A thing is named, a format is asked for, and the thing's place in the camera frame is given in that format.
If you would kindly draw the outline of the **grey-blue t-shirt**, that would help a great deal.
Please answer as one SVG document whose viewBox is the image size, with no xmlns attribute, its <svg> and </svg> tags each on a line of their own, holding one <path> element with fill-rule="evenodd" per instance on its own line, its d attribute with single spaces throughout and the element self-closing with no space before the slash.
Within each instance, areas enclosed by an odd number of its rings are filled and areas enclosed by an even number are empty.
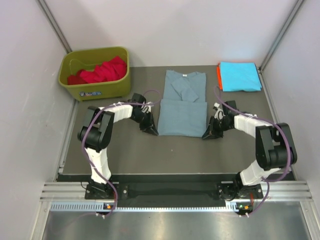
<svg viewBox="0 0 320 240">
<path fill-rule="evenodd" d="M 167 70 L 160 101 L 160 136 L 200 138 L 207 129 L 206 74 Z"/>
</svg>

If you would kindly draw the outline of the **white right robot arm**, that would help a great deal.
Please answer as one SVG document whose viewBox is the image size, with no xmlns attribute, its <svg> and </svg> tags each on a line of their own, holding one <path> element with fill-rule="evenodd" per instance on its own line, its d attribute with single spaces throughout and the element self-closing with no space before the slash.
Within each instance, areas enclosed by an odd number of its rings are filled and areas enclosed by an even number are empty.
<svg viewBox="0 0 320 240">
<path fill-rule="evenodd" d="M 214 104 L 202 140 L 223 138 L 224 132 L 238 130 L 254 137 L 255 160 L 238 172 L 232 183 L 217 185 L 220 198 L 231 201 L 246 198 L 258 185 L 280 169 L 288 169 L 298 159 L 297 151 L 286 123 L 271 123 L 248 112 L 240 112 L 234 100 Z"/>
</svg>

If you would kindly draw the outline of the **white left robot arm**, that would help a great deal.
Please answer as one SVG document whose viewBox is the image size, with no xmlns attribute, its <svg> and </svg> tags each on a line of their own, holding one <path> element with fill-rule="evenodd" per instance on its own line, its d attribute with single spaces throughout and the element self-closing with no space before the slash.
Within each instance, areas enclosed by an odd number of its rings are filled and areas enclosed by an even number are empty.
<svg viewBox="0 0 320 240">
<path fill-rule="evenodd" d="M 118 196 L 115 186 L 110 182 L 112 173 L 108 163 L 108 146 L 114 124 L 130 119 L 139 124 L 140 131 L 158 136 L 152 113 L 154 105 L 143 95 L 134 93 L 125 102 L 119 101 L 105 107 L 88 107 L 83 126 L 77 134 L 91 168 L 85 199 L 102 200 Z"/>
</svg>

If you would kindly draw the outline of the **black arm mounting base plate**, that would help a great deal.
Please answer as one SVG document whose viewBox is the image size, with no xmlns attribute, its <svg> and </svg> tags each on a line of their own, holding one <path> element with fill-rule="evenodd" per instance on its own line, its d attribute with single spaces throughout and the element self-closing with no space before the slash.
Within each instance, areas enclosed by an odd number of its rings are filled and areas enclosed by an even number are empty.
<svg viewBox="0 0 320 240">
<path fill-rule="evenodd" d="M 205 196 L 213 200 L 231 201 L 240 199 L 262 199 L 261 185 L 238 190 L 232 182 L 118 182 L 118 200 L 129 200 L 140 196 Z"/>
</svg>

